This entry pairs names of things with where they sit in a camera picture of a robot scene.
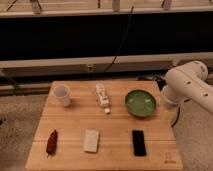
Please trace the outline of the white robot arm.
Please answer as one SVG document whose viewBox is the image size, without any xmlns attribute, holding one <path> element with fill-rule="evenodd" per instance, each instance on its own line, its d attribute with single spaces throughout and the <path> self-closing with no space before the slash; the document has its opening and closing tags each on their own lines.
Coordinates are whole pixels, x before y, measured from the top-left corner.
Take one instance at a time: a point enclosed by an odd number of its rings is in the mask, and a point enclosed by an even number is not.
<svg viewBox="0 0 213 171">
<path fill-rule="evenodd" d="M 207 66 L 201 61 L 170 69 L 161 90 L 163 101 L 168 107 L 176 107 L 183 98 L 189 98 L 213 115 L 213 86 L 205 82 L 207 76 Z"/>
</svg>

